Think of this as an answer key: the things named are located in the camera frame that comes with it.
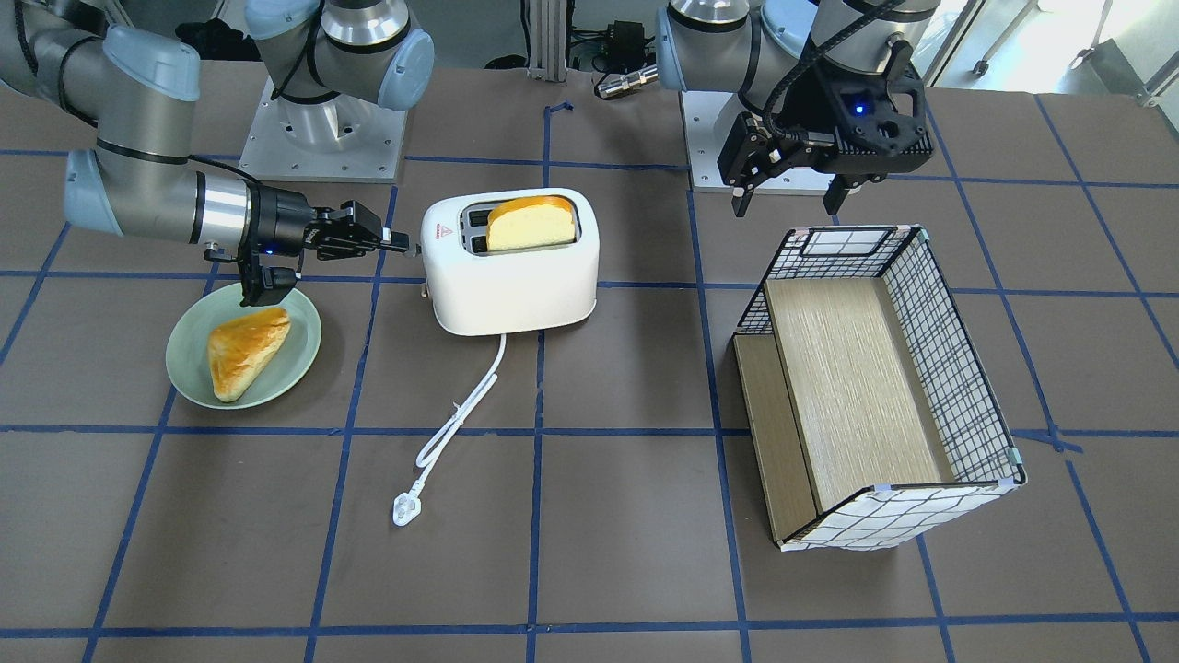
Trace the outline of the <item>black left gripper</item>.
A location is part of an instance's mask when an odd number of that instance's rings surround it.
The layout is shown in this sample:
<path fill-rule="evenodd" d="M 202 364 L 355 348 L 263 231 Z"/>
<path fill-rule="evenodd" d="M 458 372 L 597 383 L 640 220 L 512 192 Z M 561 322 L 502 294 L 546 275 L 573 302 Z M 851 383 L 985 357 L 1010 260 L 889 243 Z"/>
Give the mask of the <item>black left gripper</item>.
<path fill-rule="evenodd" d="M 934 155 L 926 85 L 913 66 L 895 80 L 815 64 L 784 94 L 766 122 L 740 112 L 718 157 L 731 206 L 744 218 L 755 185 L 788 169 L 834 175 L 826 214 L 837 215 L 868 178 L 908 173 Z"/>

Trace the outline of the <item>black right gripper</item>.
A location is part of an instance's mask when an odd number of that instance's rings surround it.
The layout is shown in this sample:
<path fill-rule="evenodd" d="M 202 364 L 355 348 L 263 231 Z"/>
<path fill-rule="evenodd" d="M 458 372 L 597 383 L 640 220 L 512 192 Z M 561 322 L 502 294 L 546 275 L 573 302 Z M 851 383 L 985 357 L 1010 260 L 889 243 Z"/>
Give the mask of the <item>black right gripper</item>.
<path fill-rule="evenodd" d="M 317 260 L 354 260 L 373 250 L 408 252 L 410 236 L 384 230 L 378 215 L 358 201 L 340 206 L 312 206 L 304 193 L 268 185 L 249 185 L 253 211 L 246 249 L 296 257 L 304 249 Z"/>

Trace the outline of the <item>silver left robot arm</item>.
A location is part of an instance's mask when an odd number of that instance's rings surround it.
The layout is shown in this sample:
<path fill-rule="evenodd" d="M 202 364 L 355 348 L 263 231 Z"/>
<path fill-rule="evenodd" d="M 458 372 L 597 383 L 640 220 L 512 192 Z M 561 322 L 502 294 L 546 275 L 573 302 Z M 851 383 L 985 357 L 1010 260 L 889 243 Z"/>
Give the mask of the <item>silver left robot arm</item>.
<path fill-rule="evenodd" d="M 935 1 L 670 1 L 656 64 L 666 88 L 731 93 L 717 158 L 735 215 L 788 169 L 830 177 L 837 214 L 867 183 L 931 159 L 926 84 L 911 63 Z"/>

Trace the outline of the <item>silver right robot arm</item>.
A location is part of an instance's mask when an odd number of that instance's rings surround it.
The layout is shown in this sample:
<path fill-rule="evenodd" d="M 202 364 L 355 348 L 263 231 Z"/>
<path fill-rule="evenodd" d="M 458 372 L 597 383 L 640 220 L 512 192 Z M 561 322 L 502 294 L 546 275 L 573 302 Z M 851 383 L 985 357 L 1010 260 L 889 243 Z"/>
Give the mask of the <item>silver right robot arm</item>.
<path fill-rule="evenodd" d="M 193 169 L 200 55 L 108 22 L 101 1 L 5 1 L 4 87 L 51 101 L 97 131 L 70 155 L 64 215 L 116 236 L 203 245 L 208 260 L 258 252 L 322 261 L 404 250 L 358 203 L 310 206 L 297 192 Z M 249 1 L 249 37 L 274 100 L 321 109 L 341 98 L 408 111 L 424 96 L 435 45 L 403 1 Z"/>

